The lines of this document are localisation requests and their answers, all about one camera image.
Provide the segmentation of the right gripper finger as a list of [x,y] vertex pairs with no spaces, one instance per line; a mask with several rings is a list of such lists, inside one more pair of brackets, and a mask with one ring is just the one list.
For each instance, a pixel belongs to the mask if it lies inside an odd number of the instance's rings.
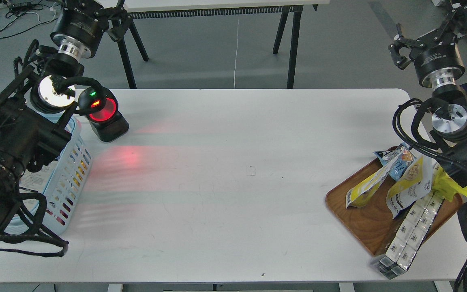
[[452,3],[452,7],[441,26],[436,30],[436,39],[443,40],[446,35],[467,36],[467,4]]
[[[394,42],[388,47],[388,50],[394,65],[400,70],[404,70],[422,52],[422,43],[418,39],[404,37],[400,23],[396,24],[395,27],[397,35],[395,35]],[[400,53],[402,48],[410,49],[408,57]]]

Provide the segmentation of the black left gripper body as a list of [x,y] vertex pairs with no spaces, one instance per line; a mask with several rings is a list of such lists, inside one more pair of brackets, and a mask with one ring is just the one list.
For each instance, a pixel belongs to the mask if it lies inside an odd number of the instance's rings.
[[104,7],[96,0],[62,0],[59,18],[50,34],[58,47],[69,41],[80,48],[82,58],[93,58],[109,24],[100,13]]

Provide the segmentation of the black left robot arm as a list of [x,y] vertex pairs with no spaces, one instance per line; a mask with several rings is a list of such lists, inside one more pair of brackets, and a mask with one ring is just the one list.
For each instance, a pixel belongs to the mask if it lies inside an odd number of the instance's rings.
[[101,141],[125,134],[129,124],[111,91],[84,77],[82,58],[93,58],[104,33],[121,42],[132,24],[124,1],[105,8],[95,0],[62,0],[51,33],[56,47],[32,41],[14,64],[15,79],[0,93],[0,242],[35,241],[60,247],[56,253],[13,253],[62,257],[68,242],[44,226],[47,201],[41,193],[21,193],[26,171],[39,172],[72,139],[65,128],[73,115],[89,120]]

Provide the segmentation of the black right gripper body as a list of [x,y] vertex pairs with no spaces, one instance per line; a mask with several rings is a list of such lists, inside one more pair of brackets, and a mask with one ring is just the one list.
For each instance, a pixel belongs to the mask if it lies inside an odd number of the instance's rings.
[[454,80],[465,73],[456,41],[457,36],[452,32],[442,35],[428,32],[414,41],[416,47],[411,49],[410,59],[413,61],[420,86],[433,88],[430,74],[436,71],[451,73]]

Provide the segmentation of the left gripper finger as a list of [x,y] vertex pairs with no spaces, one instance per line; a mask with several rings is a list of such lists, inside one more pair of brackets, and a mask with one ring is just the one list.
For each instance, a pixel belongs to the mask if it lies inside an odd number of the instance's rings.
[[124,3],[125,0],[119,0],[115,7],[96,10],[97,19],[105,19],[104,24],[108,24],[108,22],[111,21],[112,27],[107,28],[105,31],[110,36],[111,40],[116,43],[123,40],[126,31],[128,31],[133,22],[132,16],[124,8]]

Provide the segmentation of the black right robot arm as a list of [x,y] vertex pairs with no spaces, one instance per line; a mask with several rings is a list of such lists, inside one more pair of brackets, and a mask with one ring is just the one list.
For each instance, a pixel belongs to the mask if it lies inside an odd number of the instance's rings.
[[[410,99],[396,110],[395,133],[408,145],[435,159],[461,187],[467,186],[467,83],[456,81],[465,73],[458,40],[467,36],[467,5],[452,3],[445,20],[417,39],[404,37],[401,25],[388,50],[394,65],[403,70],[413,63],[419,85],[433,90],[426,101]],[[467,203],[458,210],[467,242]],[[467,259],[453,290],[467,292]]]

